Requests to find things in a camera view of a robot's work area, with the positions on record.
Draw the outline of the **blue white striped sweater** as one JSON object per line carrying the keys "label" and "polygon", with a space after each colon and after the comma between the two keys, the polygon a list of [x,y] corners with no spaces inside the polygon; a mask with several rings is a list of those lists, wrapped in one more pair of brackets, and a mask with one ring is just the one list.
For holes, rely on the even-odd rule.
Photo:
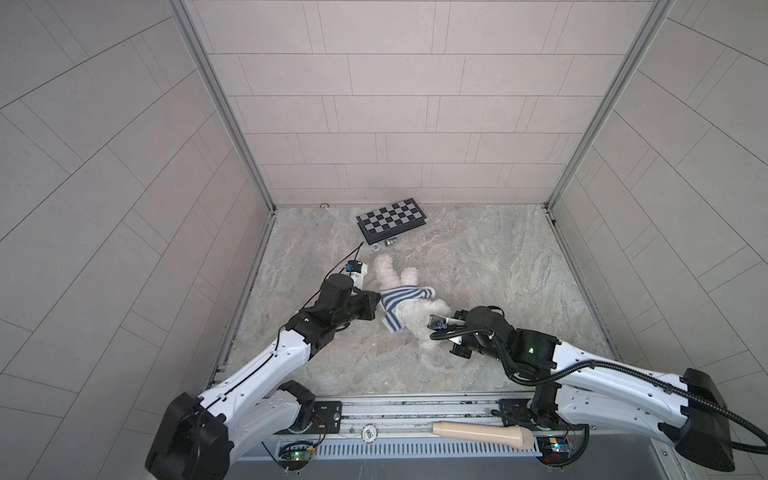
{"label": "blue white striped sweater", "polygon": [[404,328],[398,317],[398,308],[407,302],[434,299],[436,292],[431,287],[405,285],[382,290],[378,303],[383,313],[382,322],[390,333],[396,333]]}

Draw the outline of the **white teddy bear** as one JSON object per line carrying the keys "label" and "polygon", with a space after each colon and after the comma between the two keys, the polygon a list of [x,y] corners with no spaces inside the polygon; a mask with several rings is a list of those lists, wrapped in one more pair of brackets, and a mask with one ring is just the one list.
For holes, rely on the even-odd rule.
{"label": "white teddy bear", "polygon": [[[406,267],[398,272],[389,254],[378,255],[374,259],[373,266],[375,278],[380,287],[379,293],[385,289],[405,285],[427,287],[420,285],[417,268]],[[435,295],[434,299],[407,302],[404,307],[398,308],[397,314],[404,326],[398,332],[408,330],[417,339],[420,362],[431,371],[447,373],[448,369],[437,350],[438,342],[430,339],[432,330],[427,327],[427,323],[432,314],[449,317],[452,314],[449,305]]]}

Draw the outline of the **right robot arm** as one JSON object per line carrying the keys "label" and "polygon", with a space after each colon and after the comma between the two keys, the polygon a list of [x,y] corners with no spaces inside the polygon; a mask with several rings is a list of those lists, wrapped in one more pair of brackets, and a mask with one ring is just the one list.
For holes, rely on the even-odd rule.
{"label": "right robot arm", "polygon": [[703,371],[665,374],[611,361],[555,336],[516,329],[495,306],[433,315],[428,326],[431,339],[451,341],[452,354],[493,357],[509,380],[533,388],[528,412],[537,427],[624,429],[710,470],[735,469],[727,405]]}

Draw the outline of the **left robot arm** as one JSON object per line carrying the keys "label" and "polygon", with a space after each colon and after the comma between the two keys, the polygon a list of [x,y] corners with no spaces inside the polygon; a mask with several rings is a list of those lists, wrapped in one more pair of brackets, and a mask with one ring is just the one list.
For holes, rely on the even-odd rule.
{"label": "left robot arm", "polygon": [[145,460],[156,479],[222,479],[259,442],[312,422],[314,395],[290,380],[354,320],[371,321],[381,296],[347,274],[328,276],[317,301],[300,309],[253,360],[216,386],[170,402]]}

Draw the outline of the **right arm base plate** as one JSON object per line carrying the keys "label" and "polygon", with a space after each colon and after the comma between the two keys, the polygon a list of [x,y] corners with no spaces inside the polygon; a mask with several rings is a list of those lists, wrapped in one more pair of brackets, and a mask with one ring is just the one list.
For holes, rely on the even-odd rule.
{"label": "right arm base plate", "polygon": [[505,427],[519,426],[532,431],[539,430],[525,399],[501,399],[491,410],[491,415],[499,418]]}

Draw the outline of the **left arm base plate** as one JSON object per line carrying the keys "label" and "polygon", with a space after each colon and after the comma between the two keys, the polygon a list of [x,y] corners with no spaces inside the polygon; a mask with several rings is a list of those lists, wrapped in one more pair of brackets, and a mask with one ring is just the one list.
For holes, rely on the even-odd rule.
{"label": "left arm base plate", "polygon": [[343,403],[340,401],[315,401],[309,411],[302,434],[338,434],[341,429]]}

